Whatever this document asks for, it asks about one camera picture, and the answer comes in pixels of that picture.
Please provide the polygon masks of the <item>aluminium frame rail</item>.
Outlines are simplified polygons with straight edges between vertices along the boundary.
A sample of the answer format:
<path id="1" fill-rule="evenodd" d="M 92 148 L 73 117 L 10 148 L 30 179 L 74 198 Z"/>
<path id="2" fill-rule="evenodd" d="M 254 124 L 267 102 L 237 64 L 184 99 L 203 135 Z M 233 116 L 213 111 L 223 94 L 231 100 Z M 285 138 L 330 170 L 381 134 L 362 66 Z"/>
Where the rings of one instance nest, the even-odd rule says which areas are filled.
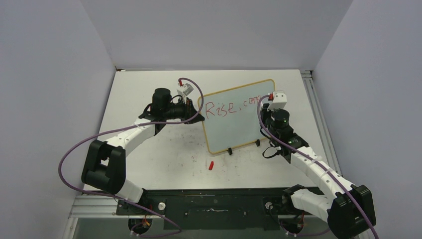
<path id="1" fill-rule="evenodd" d="M 334 145 L 333 145 L 333 142 L 332 142 L 332 139 L 331 139 L 331 136 L 326 124 L 324 114 L 322 112 L 322 107 L 318 99 L 316 87 L 315 87 L 313 76 L 312 76 L 312 71 L 303 70 L 303 71 L 300 71 L 300 74 L 301 74 L 301 78 L 303 80 L 303 83 L 308 95 L 308 99 L 310 101 L 311 109 L 313 111 L 313 114 L 316 120 L 317 128 L 318 128 L 319 135 L 322 141 L 322 146 L 324 148 L 324 152 L 328 161 L 328 165 L 332 169 L 335 169 L 337 173 L 342 175 L 340 165 L 338 163 L 337 155 L 334 149 Z"/>

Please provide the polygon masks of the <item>yellow-framed whiteboard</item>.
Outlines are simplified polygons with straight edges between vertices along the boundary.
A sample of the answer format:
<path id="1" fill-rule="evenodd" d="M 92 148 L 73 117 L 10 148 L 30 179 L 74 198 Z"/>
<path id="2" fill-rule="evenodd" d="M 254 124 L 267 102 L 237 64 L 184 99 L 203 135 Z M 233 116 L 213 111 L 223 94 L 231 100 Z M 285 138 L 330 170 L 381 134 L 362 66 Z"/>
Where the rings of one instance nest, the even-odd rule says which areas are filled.
<path id="1" fill-rule="evenodd" d="M 201 115 L 209 153 L 218 154 L 263 140 L 257 107 L 262 96 L 275 91 L 272 79 L 262 80 L 210 94 L 198 99 L 204 103 Z"/>

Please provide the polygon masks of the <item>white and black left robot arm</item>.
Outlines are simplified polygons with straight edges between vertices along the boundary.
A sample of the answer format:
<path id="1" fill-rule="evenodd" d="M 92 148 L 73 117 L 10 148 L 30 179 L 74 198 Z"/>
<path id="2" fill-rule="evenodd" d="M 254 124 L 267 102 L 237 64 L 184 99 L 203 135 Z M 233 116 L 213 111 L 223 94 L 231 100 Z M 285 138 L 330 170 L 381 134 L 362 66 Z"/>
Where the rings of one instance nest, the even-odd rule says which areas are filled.
<path id="1" fill-rule="evenodd" d="M 144 189 L 126 177 L 126 158 L 145 140 L 157 135 L 169 120 L 180 120 L 184 124 L 204 121 L 188 98 L 193 87 L 184 84 L 178 87 L 176 98 L 170 90 L 157 88 L 152 102 L 134 122 L 134 128 L 126 129 L 105 141 L 94 140 L 89 146 L 81 180 L 104 192 L 129 201 L 135 214 L 148 209 L 148 200 L 142 197 Z"/>

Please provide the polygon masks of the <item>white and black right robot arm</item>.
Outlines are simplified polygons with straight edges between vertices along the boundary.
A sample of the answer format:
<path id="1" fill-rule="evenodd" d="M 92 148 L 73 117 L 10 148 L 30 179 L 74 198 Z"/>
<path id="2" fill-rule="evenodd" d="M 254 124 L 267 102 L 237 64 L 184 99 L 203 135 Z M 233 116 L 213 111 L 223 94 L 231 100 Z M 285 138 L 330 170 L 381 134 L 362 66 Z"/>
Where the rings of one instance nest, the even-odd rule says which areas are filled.
<path id="1" fill-rule="evenodd" d="M 302 186 L 287 191 L 281 200 L 287 213 L 308 212 L 328 224 L 338 239 L 351 239 L 375 230 L 376 216 L 371 191 L 343 178 L 317 155 L 289 124 L 290 114 L 283 103 L 260 103 L 258 119 L 263 134 L 277 149 L 276 156 L 302 171 L 323 193 L 319 196 Z"/>

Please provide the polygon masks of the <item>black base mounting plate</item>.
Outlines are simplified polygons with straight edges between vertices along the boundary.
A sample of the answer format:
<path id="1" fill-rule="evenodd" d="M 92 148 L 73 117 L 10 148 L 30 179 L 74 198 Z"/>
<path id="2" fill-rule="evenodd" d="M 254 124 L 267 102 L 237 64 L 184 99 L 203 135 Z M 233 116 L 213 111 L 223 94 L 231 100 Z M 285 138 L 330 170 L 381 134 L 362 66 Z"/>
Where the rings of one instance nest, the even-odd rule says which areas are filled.
<path id="1" fill-rule="evenodd" d="M 275 220 L 299 222 L 301 211 L 282 205 L 284 188 L 149 190 L 138 208 L 118 201 L 119 216 L 166 216 L 183 230 L 277 230 Z"/>

